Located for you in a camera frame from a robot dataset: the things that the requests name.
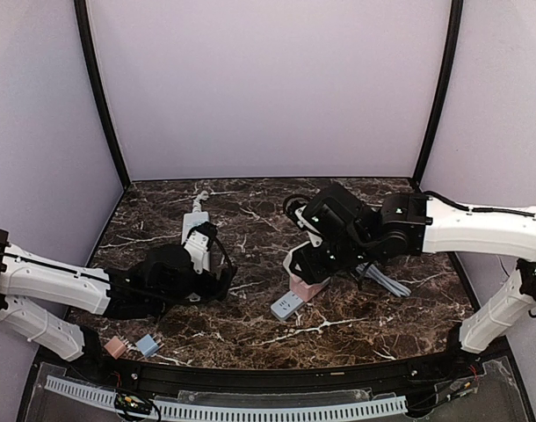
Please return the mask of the pink cube socket adapter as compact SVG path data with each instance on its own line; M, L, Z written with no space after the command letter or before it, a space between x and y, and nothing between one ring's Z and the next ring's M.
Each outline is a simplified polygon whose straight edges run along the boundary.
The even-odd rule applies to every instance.
M289 288L302 301L309 302L323 291L328 286L329 282L330 280L327 279L321 283L308 284L300 277L292 275L289 281Z

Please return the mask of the white cube socket adapter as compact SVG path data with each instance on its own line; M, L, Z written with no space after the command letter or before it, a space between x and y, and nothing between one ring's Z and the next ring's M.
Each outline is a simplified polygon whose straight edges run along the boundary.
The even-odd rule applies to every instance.
M287 254L283 261L283 267L285 268L286 272L291 277L302 279L302 270L301 266L298 264L297 259L294 257L294 254L299 251L302 248L302 245L297 246L293 249L291 249Z

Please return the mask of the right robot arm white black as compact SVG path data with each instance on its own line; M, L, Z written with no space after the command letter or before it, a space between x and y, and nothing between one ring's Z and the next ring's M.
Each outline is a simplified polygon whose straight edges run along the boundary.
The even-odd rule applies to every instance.
M472 252L517 260L507 281L455 330L466 353L481 353L536 307L536 206L460 204L432 192L395 193L372 207L340 184L309 198L293 194L283 212L307 242L290 250L286 271L309 285L335 273L387 263L398 256Z

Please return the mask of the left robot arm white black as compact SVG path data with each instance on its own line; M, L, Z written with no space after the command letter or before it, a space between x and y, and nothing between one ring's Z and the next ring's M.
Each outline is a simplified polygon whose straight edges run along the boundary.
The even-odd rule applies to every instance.
M37 304L38 300L81 309L112 320L161 318L174 306L223 300L236 268L205 222L182 244L147 252L127 270L86 268L43 258L8 240L0 229L0 324L67 362L98 362L98 334L70 324Z

